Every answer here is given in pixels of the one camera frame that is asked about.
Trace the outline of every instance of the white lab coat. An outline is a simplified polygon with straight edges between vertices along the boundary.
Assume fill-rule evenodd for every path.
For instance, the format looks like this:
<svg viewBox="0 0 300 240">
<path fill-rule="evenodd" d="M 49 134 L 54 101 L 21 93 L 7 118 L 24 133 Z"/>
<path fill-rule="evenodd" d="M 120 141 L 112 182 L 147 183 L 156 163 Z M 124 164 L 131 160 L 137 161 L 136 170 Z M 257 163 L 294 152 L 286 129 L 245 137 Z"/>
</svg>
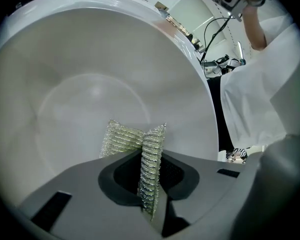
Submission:
<svg viewBox="0 0 300 240">
<path fill-rule="evenodd" d="M 221 77 L 220 98 L 235 148 L 268 145 L 286 131 L 271 98 L 300 64 L 300 31 L 289 16 L 261 22 L 267 47 Z"/>
</svg>

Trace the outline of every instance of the person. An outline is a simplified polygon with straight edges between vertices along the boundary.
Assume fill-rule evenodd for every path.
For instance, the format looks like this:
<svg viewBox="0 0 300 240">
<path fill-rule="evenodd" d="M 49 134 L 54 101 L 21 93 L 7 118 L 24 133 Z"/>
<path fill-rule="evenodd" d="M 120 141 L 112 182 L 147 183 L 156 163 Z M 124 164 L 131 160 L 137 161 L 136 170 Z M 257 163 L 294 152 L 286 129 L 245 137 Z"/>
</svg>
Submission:
<svg viewBox="0 0 300 240">
<path fill-rule="evenodd" d="M 286 131 L 273 103 L 300 65 L 300 31 L 290 15 L 259 22 L 257 7 L 242 12 L 251 47 L 260 53 L 234 71 L 208 79 L 219 150 L 262 146 Z"/>
</svg>

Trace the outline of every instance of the person's arm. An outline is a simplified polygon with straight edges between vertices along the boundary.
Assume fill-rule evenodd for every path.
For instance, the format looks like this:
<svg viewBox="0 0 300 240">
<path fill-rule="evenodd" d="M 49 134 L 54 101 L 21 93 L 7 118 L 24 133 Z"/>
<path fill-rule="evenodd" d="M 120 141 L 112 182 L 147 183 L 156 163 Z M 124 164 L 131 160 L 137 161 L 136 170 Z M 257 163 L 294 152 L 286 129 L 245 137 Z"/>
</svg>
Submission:
<svg viewBox="0 0 300 240">
<path fill-rule="evenodd" d="M 245 33 L 251 43 L 251 47 L 257 51 L 262 51 L 267 47 L 267 42 L 264 30 L 259 23 L 257 8 L 248 5 L 243 9 L 242 18 Z"/>
</svg>

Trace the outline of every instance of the white curved surface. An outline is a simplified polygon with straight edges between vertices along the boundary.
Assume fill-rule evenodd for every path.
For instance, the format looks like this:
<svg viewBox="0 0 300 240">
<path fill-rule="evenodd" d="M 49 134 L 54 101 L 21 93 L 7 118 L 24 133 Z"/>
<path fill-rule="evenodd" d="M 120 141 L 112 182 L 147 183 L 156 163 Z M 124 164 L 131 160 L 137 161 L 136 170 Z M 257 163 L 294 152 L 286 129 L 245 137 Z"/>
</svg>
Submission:
<svg viewBox="0 0 300 240">
<path fill-rule="evenodd" d="M 0 191 L 8 202 L 97 159 L 111 118 L 142 130 L 166 122 L 165 149 L 217 160 L 204 74 L 186 37 L 172 36 L 165 21 L 159 29 L 136 18 L 159 22 L 155 14 L 128 0 L 36 0 L 8 18 L 5 37 L 13 37 L 0 40 Z"/>
</svg>

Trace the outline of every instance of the metallic mesh object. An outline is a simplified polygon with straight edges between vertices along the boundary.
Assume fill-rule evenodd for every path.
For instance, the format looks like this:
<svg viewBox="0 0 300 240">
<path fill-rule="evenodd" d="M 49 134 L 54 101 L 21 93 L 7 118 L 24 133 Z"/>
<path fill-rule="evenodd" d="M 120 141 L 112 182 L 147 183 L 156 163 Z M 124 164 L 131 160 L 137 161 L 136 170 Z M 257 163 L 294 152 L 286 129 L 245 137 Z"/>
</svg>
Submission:
<svg viewBox="0 0 300 240">
<path fill-rule="evenodd" d="M 142 130 L 128 128 L 110 119 L 99 158 L 108 157 L 119 152 L 141 149 L 143 137 L 144 132 Z"/>
<path fill-rule="evenodd" d="M 166 124 L 144 134 L 142 143 L 141 174 L 139 193 L 143 209 L 152 218 L 159 198 L 159 170 L 165 139 Z"/>
</svg>

